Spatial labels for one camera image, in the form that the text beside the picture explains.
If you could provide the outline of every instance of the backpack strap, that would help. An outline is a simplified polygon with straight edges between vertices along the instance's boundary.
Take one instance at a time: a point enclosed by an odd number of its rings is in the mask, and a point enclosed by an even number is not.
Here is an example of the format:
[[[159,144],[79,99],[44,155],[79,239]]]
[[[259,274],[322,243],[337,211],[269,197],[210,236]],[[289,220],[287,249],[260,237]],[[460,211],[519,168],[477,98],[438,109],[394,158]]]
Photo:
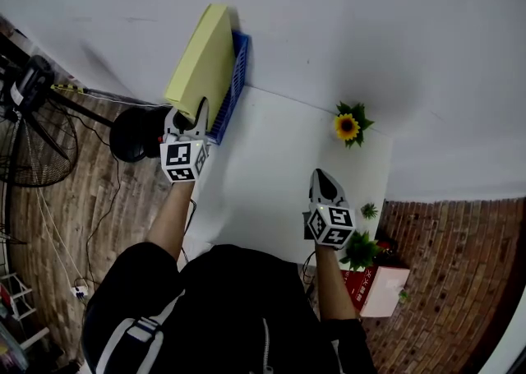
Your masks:
[[[161,327],[170,314],[172,314],[176,302],[184,293],[185,290],[170,302],[158,316],[141,317],[140,319],[127,318],[123,320],[113,331],[108,343],[104,347],[104,351],[97,363],[95,374],[111,374],[112,370],[106,370],[106,368],[108,365],[113,366],[114,363],[118,362],[112,361],[112,357],[118,357],[116,353],[119,352],[115,353],[115,349],[119,344],[126,346],[127,343],[133,346],[135,355],[138,354],[137,349],[143,351],[143,354],[145,352],[145,356],[136,369],[136,373],[148,374],[163,344],[164,335]]]

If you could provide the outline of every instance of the black shirt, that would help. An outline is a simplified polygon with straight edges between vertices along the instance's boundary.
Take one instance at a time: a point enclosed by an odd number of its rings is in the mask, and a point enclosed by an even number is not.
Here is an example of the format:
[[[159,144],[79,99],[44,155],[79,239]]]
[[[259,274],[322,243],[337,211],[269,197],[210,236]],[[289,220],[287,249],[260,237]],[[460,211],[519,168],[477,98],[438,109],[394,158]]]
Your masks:
[[[151,372],[261,373],[265,354],[278,374],[337,374],[340,366],[345,373],[376,372],[359,321],[319,322],[296,265],[216,246],[179,273],[176,261],[148,242],[116,260],[88,304],[83,348],[92,372],[124,319],[157,316],[183,290],[162,326]],[[136,372],[139,353],[131,346],[118,372]]]

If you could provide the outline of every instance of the white cable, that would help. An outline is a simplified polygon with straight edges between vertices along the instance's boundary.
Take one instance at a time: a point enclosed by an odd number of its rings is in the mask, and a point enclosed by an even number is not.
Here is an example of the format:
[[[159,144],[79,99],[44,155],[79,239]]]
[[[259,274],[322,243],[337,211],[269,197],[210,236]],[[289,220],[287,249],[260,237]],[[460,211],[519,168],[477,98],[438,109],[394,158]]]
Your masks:
[[[45,216],[44,216],[44,212],[42,211],[42,205],[40,204],[40,199],[39,199],[38,193],[36,195],[36,198],[39,201],[40,214],[42,215],[42,222],[44,222],[44,227],[46,228],[46,232],[48,233],[49,241],[51,242],[51,245],[53,246],[53,250],[57,254],[58,261],[60,261],[60,264],[62,265],[62,268],[64,269],[64,273],[66,274],[66,278],[67,278],[67,283],[71,287],[72,281],[69,279],[69,275],[67,274],[66,266],[64,265],[62,259],[60,258],[60,255],[58,254],[57,248],[55,247],[55,244],[53,243],[53,238],[51,237],[51,233],[49,232],[48,224],[46,224],[46,219],[45,219]]]
[[[91,96],[91,98],[101,99],[103,101],[114,102],[116,104],[133,105],[134,107],[149,107],[149,108],[172,107],[172,105],[168,105],[168,104],[161,104],[161,105],[155,105],[155,104],[152,104],[152,105],[150,105],[150,104],[134,104],[132,102],[123,102],[123,101],[117,101],[116,99],[104,98],[103,96],[95,96],[95,95],[92,95],[92,94],[87,94],[86,92],[79,92],[78,90],[73,90],[73,89],[67,89],[67,88],[57,88],[57,89],[67,90],[68,92],[74,92],[74,93],[79,94],[79,95]]]
[[[33,153],[32,153],[32,148],[31,148],[31,138],[30,138],[30,134],[29,134],[29,131],[28,131],[28,129],[27,129],[27,125],[26,125],[26,124],[24,125],[24,128],[25,128],[25,134],[27,135],[27,145],[29,146],[30,160],[31,160],[31,169],[33,170],[33,175],[36,177],[35,168],[33,167]],[[40,204],[39,194],[40,194],[40,196],[42,197],[42,201],[44,202],[44,204],[45,204],[45,206],[46,206],[46,210],[48,211],[49,218],[51,219],[51,222],[52,222],[52,224],[53,224],[53,227],[55,228],[55,231],[57,232],[57,235],[58,235],[58,237],[60,238],[60,242],[61,242],[61,244],[64,246],[64,248],[66,249],[66,253],[69,255],[69,258],[70,258],[70,260],[72,261],[73,267],[75,267],[76,273],[79,275],[80,279],[82,279],[82,281],[84,282],[84,285],[86,286],[86,288],[89,289],[88,284],[87,284],[87,282],[86,282],[85,279],[84,279],[84,276],[82,276],[81,272],[80,272],[80,271],[78,270],[78,268],[76,267],[75,261],[73,260],[73,257],[72,257],[72,255],[71,255],[71,253],[70,253],[69,250],[67,249],[66,244],[64,243],[64,241],[62,240],[62,237],[61,237],[60,233],[58,232],[57,225],[55,224],[55,221],[53,220],[53,215],[51,215],[51,211],[49,210],[48,203],[46,202],[46,200],[45,200],[45,198],[44,198],[44,195],[42,194],[42,191],[41,191],[40,187],[37,187],[36,190],[37,190],[37,195],[36,195],[36,197],[37,197],[37,199],[39,200],[40,213],[42,214],[42,218],[43,218],[44,225],[45,225],[45,227],[46,227],[46,231],[48,232],[49,239],[51,240],[51,244],[53,245],[53,250],[55,250],[55,252],[57,253],[57,257],[58,257],[58,259],[60,260],[60,264],[62,265],[62,267],[63,267],[64,270],[66,271],[66,266],[65,266],[64,263],[62,262],[60,256],[58,255],[57,248],[55,248],[55,244],[53,243],[53,237],[51,236],[51,234],[50,234],[50,232],[49,232],[49,230],[48,230],[48,224],[46,224],[46,221],[45,221],[44,212],[42,211],[42,205]],[[71,286],[75,286],[75,285],[72,284],[72,282],[70,281],[69,276],[68,276],[68,274],[67,274],[67,271],[66,271],[66,277],[67,277],[67,282],[70,284],[70,287],[71,287]]]
[[[82,276],[81,272],[76,267],[76,264],[75,264],[75,261],[73,260],[72,255],[70,254],[69,250],[66,247],[66,244],[64,244],[64,241],[62,240],[62,237],[61,237],[60,233],[58,232],[57,225],[55,224],[55,221],[53,220],[53,216],[51,215],[51,211],[49,210],[48,203],[46,203],[46,200],[44,199],[44,195],[42,194],[42,191],[41,191],[40,187],[37,188],[37,191],[38,191],[38,193],[40,193],[40,195],[42,197],[42,201],[44,202],[44,205],[46,206],[46,210],[48,211],[48,215],[49,215],[49,218],[51,219],[51,223],[53,224],[53,227],[55,228],[55,231],[57,232],[57,235],[58,235],[58,238],[60,239],[60,242],[62,243],[62,245],[66,249],[66,253],[69,255],[69,258],[72,261],[73,267],[75,267],[76,273],[82,279],[82,281],[84,282],[84,285],[88,288],[88,284],[86,283],[86,281],[84,279],[84,276]]]

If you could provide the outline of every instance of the blue plastic crate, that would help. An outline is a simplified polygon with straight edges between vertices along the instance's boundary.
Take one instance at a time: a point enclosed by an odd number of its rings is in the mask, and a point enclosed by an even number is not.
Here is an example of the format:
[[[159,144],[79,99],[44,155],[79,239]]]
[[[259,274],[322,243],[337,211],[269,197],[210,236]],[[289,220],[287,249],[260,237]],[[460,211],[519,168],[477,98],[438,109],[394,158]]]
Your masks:
[[[238,103],[239,95],[245,85],[245,71],[247,69],[248,59],[248,35],[232,31],[233,51],[236,56],[236,62],[233,66],[232,82],[228,88],[228,92],[224,97],[221,108],[214,121],[214,126],[208,137],[212,143],[221,144],[224,133],[227,130],[228,122],[232,117],[233,109]]]

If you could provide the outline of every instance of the cable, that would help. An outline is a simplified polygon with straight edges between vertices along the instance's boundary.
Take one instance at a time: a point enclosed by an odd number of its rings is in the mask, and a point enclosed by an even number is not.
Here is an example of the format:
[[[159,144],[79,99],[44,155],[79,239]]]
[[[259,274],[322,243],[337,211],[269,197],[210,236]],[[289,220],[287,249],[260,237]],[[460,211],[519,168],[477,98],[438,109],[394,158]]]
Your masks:
[[[92,127],[86,125],[86,123],[84,122],[84,120],[82,118],[80,118],[79,116],[77,115],[74,115],[74,114],[70,114],[68,113],[65,109],[61,109],[60,107],[58,107],[56,104],[54,104],[50,99],[48,99],[48,102],[56,109],[60,110],[60,111],[63,111],[68,117],[73,117],[73,118],[76,118],[77,120],[79,120],[82,125],[87,128],[88,130],[91,130],[93,133],[95,133],[95,135],[99,138],[100,142],[103,143],[104,145],[106,145],[107,147],[110,147],[109,143],[105,142],[102,137],[100,136],[100,134]]]
[[[0,242],[8,243],[10,246],[25,246],[27,245],[26,241],[21,241],[18,238],[12,237],[5,233],[0,233]]]
[[[313,276],[309,276],[309,277],[311,278],[309,282],[307,282],[307,281],[305,280],[305,276],[307,275],[307,268],[308,268],[308,266],[309,266],[309,263],[311,262],[311,258],[312,258],[312,256],[314,256],[314,253],[315,253],[315,252],[312,252],[312,253],[309,255],[309,257],[307,257],[307,259],[305,260],[305,262],[303,263],[303,268],[302,268],[302,274],[303,274],[303,277],[302,277],[302,279],[303,279],[303,283],[304,283],[305,285],[311,285],[311,284],[312,284],[312,281],[313,281],[314,278],[316,277],[315,275],[313,275]]]
[[[103,145],[106,145],[107,147],[110,147],[109,146],[109,143],[107,143],[106,141],[103,140],[103,138],[100,136],[100,134],[93,128],[93,127],[90,127],[88,125],[86,125],[86,123],[84,122],[84,120],[74,114],[71,114],[71,113],[68,113],[66,110],[62,109],[61,107],[58,107],[56,104],[53,103],[53,101],[49,100],[48,99],[48,102],[56,109],[59,109],[61,111],[63,111],[68,117],[73,117],[73,118],[76,118],[77,120],[79,120],[81,122],[81,124],[87,128],[88,130],[91,130],[96,136],[97,138],[100,140],[100,142],[103,144]],[[85,280],[87,279],[88,281],[92,282],[93,285],[94,285],[94,289],[96,290],[95,288],[95,285],[98,285],[100,284],[99,282],[97,282],[95,280],[95,277],[93,275],[93,270],[91,269],[91,260],[90,260],[90,240],[95,236],[95,234],[97,233],[97,231],[99,230],[99,227],[100,227],[100,224],[102,224],[102,221],[104,220],[104,218],[106,218],[106,216],[108,216],[112,209],[113,209],[113,204],[115,203],[115,199],[117,198],[117,194],[119,193],[119,191],[121,190],[121,179],[119,178],[119,162],[118,162],[118,159],[115,157],[115,155],[113,154],[113,152],[111,151],[110,149],[110,153],[112,154],[112,157],[113,159],[115,160],[115,162],[117,163],[117,183],[118,183],[118,188],[117,190],[115,191],[115,194],[113,195],[113,198],[109,204],[109,209],[106,211],[105,214],[103,214],[100,219],[99,219],[99,222],[97,222],[97,225],[95,226],[95,229],[93,230],[93,232],[90,234],[90,236],[88,237],[88,239],[86,240],[85,242],[85,254],[86,254],[86,260],[87,260],[87,263],[88,263],[88,271],[90,273],[90,278],[85,278],[84,276],[82,276],[80,273],[79,273],[79,276],[80,278],[77,278],[77,280],[79,279],[82,279]]]
[[[119,178],[118,176],[118,159],[115,157],[115,155],[113,154],[112,151],[110,151],[111,154],[112,154],[112,157],[113,159],[115,159],[115,162],[117,162],[117,183],[118,183],[118,188],[117,190],[115,191],[115,194],[113,195],[113,198],[112,198],[112,201],[110,202],[109,204],[109,209],[108,211],[101,216],[101,218],[99,219],[99,222],[97,223],[97,225],[95,226],[95,229],[93,230],[93,232],[91,233],[91,235],[88,237],[88,239],[86,240],[85,242],[85,255],[86,255],[86,259],[88,261],[88,271],[90,272],[90,276],[91,276],[91,281],[96,284],[95,282],[95,277],[93,276],[93,271],[91,270],[91,261],[90,261],[90,240],[94,237],[94,235],[97,233],[97,231],[99,230],[99,227],[100,227],[100,224],[102,223],[102,221],[104,220],[104,218],[106,216],[108,216],[111,211],[112,211],[112,208],[113,208],[113,203],[115,203],[115,199],[117,198],[117,194],[119,193],[119,191],[121,190],[121,179]]]
[[[29,152],[30,152],[30,160],[32,161],[32,156],[33,156],[33,148],[31,146],[31,140],[30,140],[30,134],[29,134],[29,131],[27,129],[27,125],[24,125],[24,128],[25,128],[25,134],[27,135],[27,144],[29,146]],[[36,172],[35,172],[35,169],[33,167],[31,167],[33,169],[33,174],[36,176]],[[39,202],[39,210],[40,210],[40,214],[42,215],[42,221],[44,222],[44,227],[46,228],[46,232],[48,233],[48,237],[49,237],[49,240],[51,241],[51,245],[53,246],[53,250],[55,251],[55,253],[57,253],[57,257],[58,257],[58,260],[60,261],[60,264],[62,265],[62,268],[64,269],[64,272],[66,273],[66,277],[67,277],[67,282],[69,284],[69,288],[72,286],[72,282],[71,280],[69,279],[69,274],[67,273],[67,270],[66,270],[66,266],[64,265],[64,262],[62,261],[62,259],[60,258],[60,255],[58,254],[58,251],[57,251],[57,248],[55,247],[55,244],[53,242],[53,236],[51,235],[51,233],[49,232],[49,229],[48,229],[48,224],[46,223],[46,219],[45,219],[45,216],[44,216],[44,211],[42,210],[42,203],[40,203],[40,197],[42,197],[42,202],[44,203],[45,207],[46,207],[46,210],[48,211],[48,215],[49,215],[49,218],[51,219],[51,223],[53,224],[53,227],[55,228],[55,231],[57,232],[57,235],[58,235],[58,238],[60,239],[60,243],[64,246],[64,248],[66,249],[66,253],[69,255],[69,258],[70,260],[72,261],[72,264],[73,264],[73,267],[75,267],[75,270],[76,270],[76,273],[79,275],[79,276],[82,276],[81,275],[81,272],[78,270],[78,268],[76,267],[76,264],[75,264],[75,261],[73,260],[73,257],[71,255],[71,253],[69,252],[69,250],[67,249],[66,247],[66,244],[64,243],[64,241],[62,240],[62,236],[60,235],[60,232],[58,231],[58,228],[57,228],[57,225],[55,224],[55,221],[53,220],[53,215],[51,214],[51,210],[49,210],[49,207],[48,207],[48,203],[46,202],[45,198],[44,198],[44,195],[42,194],[42,190],[40,187],[37,187],[36,188],[36,198]]]
[[[134,107],[149,107],[149,108],[159,108],[159,107],[172,107],[172,105],[168,105],[168,104],[161,104],[161,105],[156,105],[156,104],[134,104],[132,102],[124,102],[124,101],[117,101],[115,99],[110,99],[110,98],[104,98],[103,96],[95,96],[95,95],[92,95],[92,94],[88,94],[86,92],[80,92],[78,90],[74,90],[74,89],[68,89],[68,88],[55,88],[55,90],[66,90],[67,92],[74,92],[76,94],[79,94],[79,95],[86,95],[86,96],[90,96],[91,98],[95,98],[95,99],[101,99],[103,101],[109,101],[109,102],[114,102],[116,104],[125,104],[125,105],[133,105]]]
[[[69,250],[67,249],[66,247],[66,244],[64,244],[64,241],[62,240],[62,237],[60,235],[60,233],[58,232],[58,228],[57,228],[57,225],[55,224],[55,221],[53,220],[53,216],[51,215],[51,211],[49,210],[49,207],[48,207],[48,203],[46,202],[46,200],[44,199],[44,195],[42,194],[42,191],[40,190],[40,187],[38,187],[37,189],[37,192],[40,193],[40,196],[42,197],[42,201],[44,202],[44,205],[46,207],[46,210],[48,211],[48,215],[49,215],[49,218],[51,219],[51,223],[53,224],[53,227],[55,228],[55,231],[57,232],[57,235],[58,235],[58,238],[60,239],[60,242],[61,244],[64,246],[64,248],[66,249],[66,253],[69,255],[69,258],[70,260],[72,261],[73,263],[73,267],[75,267],[75,270],[76,270],[76,273],[81,277],[81,272],[78,270],[78,268],[76,267],[76,264],[75,264],[75,261],[73,260],[73,257],[71,255],[71,253],[69,252]]]
[[[184,229],[184,235],[187,234],[187,230],[188,230],[188,228],[190,228],[191,220],[193,219],[194,213],[196,213],[196,209],[197,209],[197,203],[195,203],[193,199],[190,199],[190,202],[193,204],[194,207],[191,210],[190,219],[188,220],[187,226]],[[187,252],[184,251],[184,247],[183,246],[181,246],[181,250],[182,250],[182,254],[184,255],[184,260],[186,260],[187,263],[188,263],[189,260],[188,260]]]
[[[57,248],[55,247],[55,244],[54,244],[54,242],[53,242],[53,238],[51,237],[51,233],[50,233],[49,230],[48,230],[48,224],[46,224],[46,220],[45,220],[44,212],[42,211],[42,205],[40,204],[40,199],[39,199],[39,195],[38,195],[38,194],[36,195],[36,198],[37,198],[38,201],[39,201],[40,214],[42,215],[42,221],[44,222],[44,227],[46,228],[46,232],[48,233],[49,241],[51,242],[51,245],[53,246],[53,250],[54,250],[55,253],[57,254],[58,261],[60,261],[60,264],[62,265],[62,268],[64,269],[64,273],[66,274],[66,278],[67,278],[67,283],[68,283],[68,284],[70,285],[70,287],[71,287],[72,282],[71,282],[70,279],[69,279],[69,275],[67,274],[66,266],[64,265],[64,262],[63,262],[62,259],[60,258],[60,255],[58,254]]]

